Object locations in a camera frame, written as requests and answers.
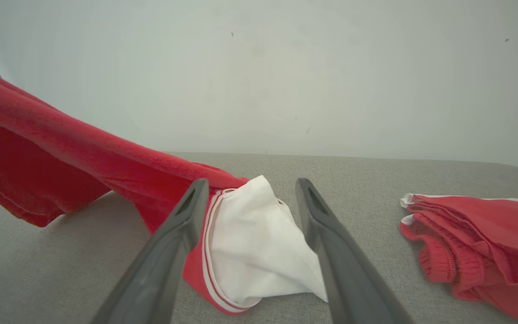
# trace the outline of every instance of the white cloth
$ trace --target white cloth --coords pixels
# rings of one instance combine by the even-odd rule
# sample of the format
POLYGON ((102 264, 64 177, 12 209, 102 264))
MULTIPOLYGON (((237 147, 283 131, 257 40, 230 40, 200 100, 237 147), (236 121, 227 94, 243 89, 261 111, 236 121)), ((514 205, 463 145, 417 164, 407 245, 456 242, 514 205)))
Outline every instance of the white cloth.
POLYGON ((265 177, 218 191, 214 199, 205 252, 222 297, 245 308, 292 293, 327 301, 317 255, 265 177))

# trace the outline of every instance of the folded red shorts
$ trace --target folded red shorts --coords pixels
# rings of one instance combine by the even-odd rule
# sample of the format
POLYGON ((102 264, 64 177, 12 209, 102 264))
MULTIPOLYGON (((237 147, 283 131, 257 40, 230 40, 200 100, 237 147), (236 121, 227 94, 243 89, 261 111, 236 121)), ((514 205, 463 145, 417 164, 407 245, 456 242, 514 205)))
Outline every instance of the folded red shorts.
POLYGON ((429 281, 518 318, 518 199, 409 193, 401 205, 413 212, 401 232, 426 243, 419 261, 429 281))

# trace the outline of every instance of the gray table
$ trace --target gray table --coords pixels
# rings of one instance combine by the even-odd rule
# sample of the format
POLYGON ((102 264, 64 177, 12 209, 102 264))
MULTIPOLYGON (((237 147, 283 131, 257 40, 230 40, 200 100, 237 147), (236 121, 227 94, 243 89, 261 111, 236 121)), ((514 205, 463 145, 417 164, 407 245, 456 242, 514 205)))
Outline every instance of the gray table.
MULTIPOLYGON (((405 193, 518 198, 518 168, 480 162, 352 157, 176 153, 236 176, 265 175, 299 221, 295 180, 310 178, 417 323, 514 323, 486 303, 452 297, 417 262, 420 243, 399 232, 405 193)), ((0 207, 0 323, 86 323, 149 234, 134 206, 107 195, 76 214, 36 228, 0 207)), ((224 315, 185 282, 174 323, 330 323, 312 294, 263 299, 241 316, 224 315)))

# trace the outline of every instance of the red garment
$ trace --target red garment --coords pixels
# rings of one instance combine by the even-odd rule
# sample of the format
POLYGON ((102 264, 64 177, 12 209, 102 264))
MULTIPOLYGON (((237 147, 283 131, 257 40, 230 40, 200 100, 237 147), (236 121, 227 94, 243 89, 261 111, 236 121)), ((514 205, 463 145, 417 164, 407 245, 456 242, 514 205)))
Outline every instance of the red garment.
POLYGON ((429 281, 518 318, 518 201, 414 195, 407 209, 413 220, 401 232, 426 242, 419 261, 429 281))
MULTIPOLYGON (((198 178, 209 180, 210 193, 247 182, 110 135, 0 79, 0 204, 14 216, 46 226, 112 189, 136 205, 153 233, 198 178)), ((201 261, 193 262, 202 243, 185 279, 216 305, 193 275, 203 276, 201 261)))

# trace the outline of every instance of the gray surface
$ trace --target gray surface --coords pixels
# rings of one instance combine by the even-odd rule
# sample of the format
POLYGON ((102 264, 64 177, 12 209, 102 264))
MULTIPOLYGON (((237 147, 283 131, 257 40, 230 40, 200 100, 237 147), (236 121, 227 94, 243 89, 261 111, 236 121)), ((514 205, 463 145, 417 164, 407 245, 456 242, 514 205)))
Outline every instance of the gray surface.
MULTIPOLYGON (((426 281, 399 220, 405 193, 518 198, 518 168, 479 162, 177 153, 236 176, 264 174, 299 222, 296 178, 310 178, 417 323, 516 322, 426 281)), ((133 205, 110 193, 39 229, 0 207, 0 323, 86 323, 148 239, 133 205)), ((181 283, 174 323, 330 323, 312 294, 263 299, 230 317, 181 283)))

